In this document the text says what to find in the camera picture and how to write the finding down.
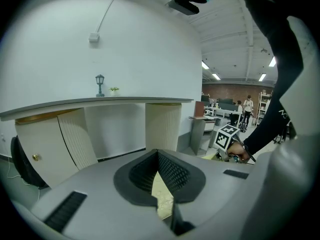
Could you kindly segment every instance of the hand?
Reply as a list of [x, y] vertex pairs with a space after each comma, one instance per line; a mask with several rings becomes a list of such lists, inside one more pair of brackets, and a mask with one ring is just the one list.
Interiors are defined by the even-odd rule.
[[231, 146], [227, 150], [227, 154], [238, 155], [242, 160], [247, 160], [250, 158], [247, 151], [242, 147], [242, 145], [238, 141], [231, 144]]

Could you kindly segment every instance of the fluted panel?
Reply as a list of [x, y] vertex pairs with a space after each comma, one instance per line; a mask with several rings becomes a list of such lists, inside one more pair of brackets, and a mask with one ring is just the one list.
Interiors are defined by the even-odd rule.
[[58, 115], [60, 129], [69, 153], [79, 170], [98, 162], [88, 135], [83, 108]]
[[181, 104], [145, 104], [147, 150], [177, 150]]

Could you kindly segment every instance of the black sleeve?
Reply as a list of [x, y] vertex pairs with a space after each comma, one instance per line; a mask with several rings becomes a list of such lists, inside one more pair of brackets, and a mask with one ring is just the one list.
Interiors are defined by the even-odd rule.
[[296, 36], [287, 21], [287, 14], [276, 3], [267, 0], [245, 0], [245, 3], [253, 20], [268, 39], [278, 70], [278, 80], [269, 108], [259, 126], [244, 141], [253, 155], [281, 133], [289, 122], [280, 98], [297, 79], [304, 65]]

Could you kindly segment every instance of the ceiling light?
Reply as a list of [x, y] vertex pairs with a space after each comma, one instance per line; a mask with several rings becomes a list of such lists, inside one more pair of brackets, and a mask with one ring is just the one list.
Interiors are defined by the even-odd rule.
[[205, 69], [205, 70], [208, 70], [209, 67], [202, 61], [202, 67]]
[[215, 79], [217, 80], [221, 80], [220, 77], [217, 74], [212, 74], [214, 76]]
[[276, 58], [273, 57], [272, 60], [271, 60], [271, 62], [270, 62], [269, 67], [274, 67], [275, 65], [276, 65]]
[[263, 73], [259, 79], [259, 82], [262, 82], [265, 79], [266, 75], [266, 73]]

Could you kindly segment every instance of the ceiling beam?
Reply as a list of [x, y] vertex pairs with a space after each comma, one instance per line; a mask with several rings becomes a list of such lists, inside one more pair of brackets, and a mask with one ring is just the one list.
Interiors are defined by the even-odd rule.
[[[234, 4], [228, 5], [228, 8], [229, 8], [229, 9], [231, 9], [231, 8], [237, 9], [237, 8], [239, 8], [239, 7], [238, 7], [238, 5], [237, 5], [236, 3], [234, 3]], [[203, 18], [205, 18], [205, 17], [209, 17], [209, 16], [212, 15], [212, 14], [219, 13], [219, 12], [221, 12], [221, 11], [224, 10], [224, 9], [225, 9], [225, 7], [215, 8], [214, 10], [209, 10], [209, 11], [207, 11], [207, 12], [200, 12], [199, 14], [196, 14], [196, 15], [194, 15], [194, 16], [192, 16], [192, 17], [189, 17], [189, 16], [186, 16], [186, 17], [189, 19], [188, 22], [189, 22], [190, 24], [192, 24], [192, 23], [195, 23], [196, 21], [201, 20], [201, 19], [203, 19]]]
[[228, 81], [228, 80], [221, 80], [221, 81], [206, 81], [202, 82], [203, 85], [221, 85], [221, 84], [231, 84], [231, 85], [248, 85], [248, 86], [264, 86], [264, 87], [272, 87], [274, 88], [274, 84], [263, 83], [263, 82], [246, 82], [246, 81]]
[[245, 32], [245, 31], [233, 32], [233, 33], [227, 33], [227, 34], [216, 35], [216, 36], [207, 36], [207, 37], [204, 37], [203, 39], [201, 39], [200, 41], [203, 44], [203, 43], [208, 43], [208, 42], [214, 42], [214, 41], [224, 39], [224, 38], [241, 37], [246, 34], [247, 34], [247, 32]]
[[[216, 79], [215, 77], [213, 77], [212, 75], [210, 76], [207, 76], [204, 72], [202, 72], [202, 76], [205, 76], [207, 79]], [[244, 76], [224, 76], [223, 79], [221, 81], [233, 81], [233, 79], [245, 79]], [[255, 81], [258, 81], [256, 79], [249, 79], [248, 83], [253, 83]], [[268, 79], [268, 78], [265, 78], [263, 81], [266, 81], [266, 82], [274, 82], [274, 84], [276, 84], [277, 80], [275, 79]]]
[[239, 0], [242, 11], [243, 11], [243, 17], [245, 21], [245, 27], [246, 27], [246, 34], [248, 38], [248, 46], [249, 46], [249, 52], [248, 52], [248, 64], [246, 68], [246, 74], [245, 74], [245, 80], [248, 80], [248, 76], [251, 70], [251, 64], [252, 64], [252, 57], [254, 54], [254, 24], [251, 17], [251, 14], [249, 10], [246, 7], [246, 3], [244, 0]]
[[229, 48], [224, 48], [224, 49], [217, 49], [217, 50], [212, 50], [206, 53], [203, 53], [202, 56], [206, 56], [209, 54], [214, 54], [214, 53], [218, 53], [218, 52], [224, 52], [224, 51], [230, 51], [230, 50], [234, 50], [234, 49], [247, 49], [249, 48], [249, 46], [239, 46], [239, 47], [229, 47]]

